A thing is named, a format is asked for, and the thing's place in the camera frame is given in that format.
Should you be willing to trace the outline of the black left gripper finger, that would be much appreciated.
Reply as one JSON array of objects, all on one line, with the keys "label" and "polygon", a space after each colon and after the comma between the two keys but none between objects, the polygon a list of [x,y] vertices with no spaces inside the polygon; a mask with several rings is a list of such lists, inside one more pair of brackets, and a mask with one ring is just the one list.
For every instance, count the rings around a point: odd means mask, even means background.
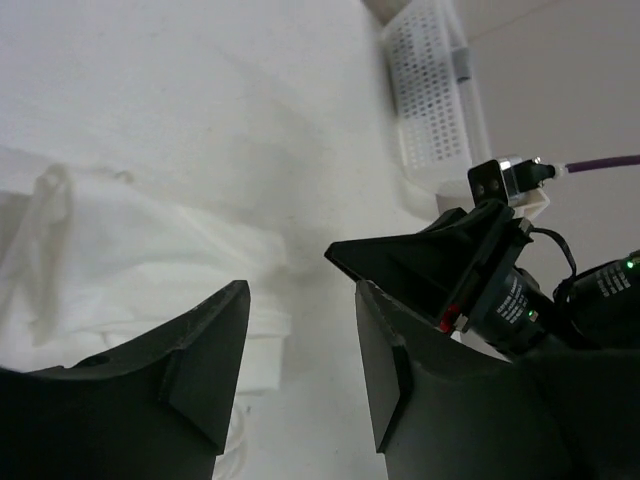
[{"label": "black left gripper finger", "polygon": [[225,448],[250,289],[73,367],[1,373],[5,479],[209,479]]}]

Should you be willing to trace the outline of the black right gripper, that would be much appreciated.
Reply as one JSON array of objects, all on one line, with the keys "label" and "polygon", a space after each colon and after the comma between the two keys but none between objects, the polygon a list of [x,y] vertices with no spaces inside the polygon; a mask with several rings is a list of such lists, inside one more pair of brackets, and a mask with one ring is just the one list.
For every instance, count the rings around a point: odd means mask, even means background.
[{"label": "black right gripper", "polygon": [[414,313],[431,325],[444,319],[448,336],[472,331],[507,358],[548,343],[542,315],[550,301],[516,267],[533,227],[513,218],[512,208],[490,200],[469,212],[447,210],[417,233],[337,241],[325,252],[362,281],[357,328],[375,447],[387,474],[635,479],[637,352],[510,363],[442,335]]}]

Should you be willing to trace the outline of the white tank top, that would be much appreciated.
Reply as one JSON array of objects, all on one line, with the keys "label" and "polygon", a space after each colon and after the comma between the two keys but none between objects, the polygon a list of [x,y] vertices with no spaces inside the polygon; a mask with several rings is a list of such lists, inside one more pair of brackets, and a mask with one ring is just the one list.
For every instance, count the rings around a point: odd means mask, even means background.
[{"label": "white tank top", "polygon": [[177,317],[229,281],[251,288],[217,479],[247,458],[254,400],[280,385],[291,317],[267,280],[282,239],[149,192],[128,171],[1,151],[1,364],[70,367]]}]

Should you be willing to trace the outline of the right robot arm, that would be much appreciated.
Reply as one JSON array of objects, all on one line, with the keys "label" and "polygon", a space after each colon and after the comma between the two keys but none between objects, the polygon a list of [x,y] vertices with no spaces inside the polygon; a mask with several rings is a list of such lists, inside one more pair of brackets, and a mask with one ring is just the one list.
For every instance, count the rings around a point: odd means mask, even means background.
[{"label": "right robot arm", "polygon": [[498,201],[333,243],[356,285],[376,450],[392,479],[635,479],[639,256],[552,296],[516,264],[538,230]]}]

